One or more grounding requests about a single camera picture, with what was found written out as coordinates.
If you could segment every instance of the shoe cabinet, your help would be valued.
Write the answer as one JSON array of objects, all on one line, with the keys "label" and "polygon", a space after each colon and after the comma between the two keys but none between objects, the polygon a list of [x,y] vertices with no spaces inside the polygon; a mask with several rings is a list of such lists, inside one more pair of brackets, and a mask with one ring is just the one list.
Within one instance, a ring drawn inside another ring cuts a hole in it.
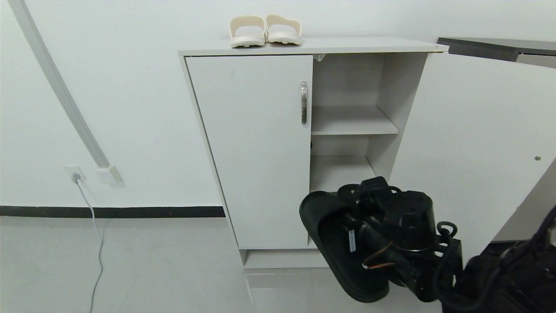
[{"label": "shoe cabinet", "polygon": [[228,44],[178,54],[246,268],[326,266],[301,200],[376,175],[427,193],[467,260],[556,157],[555,69],[403,38]]}]

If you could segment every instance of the metal handle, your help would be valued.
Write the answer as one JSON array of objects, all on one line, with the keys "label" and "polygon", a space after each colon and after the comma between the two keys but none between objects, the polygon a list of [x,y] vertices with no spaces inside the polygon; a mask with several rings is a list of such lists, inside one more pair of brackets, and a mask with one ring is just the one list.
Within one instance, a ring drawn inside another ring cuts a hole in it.
[{"label": "metal handle", "polygon": [[307,124],[307,83],[301,82],[301,123]]}]

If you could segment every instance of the wall socket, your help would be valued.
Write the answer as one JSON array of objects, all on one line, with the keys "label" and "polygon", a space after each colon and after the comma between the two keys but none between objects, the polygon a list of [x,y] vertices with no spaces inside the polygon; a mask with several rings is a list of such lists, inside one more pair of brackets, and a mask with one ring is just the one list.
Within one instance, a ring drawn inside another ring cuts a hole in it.
[{"label": "wall socket", "polygon": [[117,184],[122,182],[122,177],[114,165],[107,168],[99,168],[95,170],[98,180],[105,184]]},{"label": "wall socket", "polygon": [[62,167],[70,179],[72,179],[74,173],[77,173],[81,176],[81,180],[85,180],[85,175],[77,165],[63,165]]}]

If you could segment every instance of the white cable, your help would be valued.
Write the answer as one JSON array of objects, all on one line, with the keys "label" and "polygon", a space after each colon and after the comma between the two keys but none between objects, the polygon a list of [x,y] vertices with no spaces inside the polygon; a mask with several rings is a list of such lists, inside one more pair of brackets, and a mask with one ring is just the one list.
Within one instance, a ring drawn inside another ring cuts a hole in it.
[{"label": "white cable", "polygon": [[98,249],[98,263],[101,265],[101,272],[98,274],[97,282],[95,282],[95,286],[93,288],[93,294],[91,296],[91,308],[89,309],[89,313],[92,313],[93,304],[95,303],[95,292],[97,290],[98,281],[101,279],[102,272],[104,271],[104,267],[102,266],[102,260],[101,260],[101,252],[102,252],[102,246],[104,244],[104,239],[102,238],[102,236],[101,236],[101,234],[100,234],[100,232],[98,231],[98,228],[97,228],[97,223],[95,221],[95,210],[89,204],[89,201],[87,201],[87,197],[85,197],[85,194],[83,193],[83,189],[81,188],[81,185],[80,185],[81,176],[77,173],[74,173],[73,176],[72,176],[72,181],[77,185],[77,187],[79,188],[79,191],[81,192],[81,196],[83,197],[83,200],[85,200],[85,203],[87,203],[87,206],[89,206],[89,209],[91,209],[91,215],[93,217],[93,226],[95,227],[95,231],[97,231],[98,239],[101,241],[101,246]]}]

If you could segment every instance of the floor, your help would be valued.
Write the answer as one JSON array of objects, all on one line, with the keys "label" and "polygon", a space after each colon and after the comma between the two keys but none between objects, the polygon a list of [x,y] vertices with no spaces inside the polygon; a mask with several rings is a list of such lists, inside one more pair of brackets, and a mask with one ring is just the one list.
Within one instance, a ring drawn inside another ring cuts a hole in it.
[{"label": "floor", "polygon": [[[327,268],[244,272],[224,218],[98,220],[104,274],[93,312],[440,312],[391,285],[374,304]],[[0,218],[2,313],[87,312],[98,275],[90,219]]]}]

